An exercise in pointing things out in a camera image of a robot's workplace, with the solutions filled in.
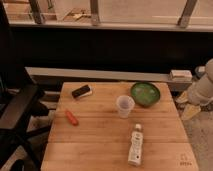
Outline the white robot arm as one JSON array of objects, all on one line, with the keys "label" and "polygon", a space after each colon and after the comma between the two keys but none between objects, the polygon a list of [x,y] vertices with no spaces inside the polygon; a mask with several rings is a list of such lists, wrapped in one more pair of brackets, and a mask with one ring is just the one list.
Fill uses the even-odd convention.
[{"label": "white robot arm", "polygon": [[188,101],[206,106],[213,101],[213,58],[205,65],[205,74],[187,90]]}]

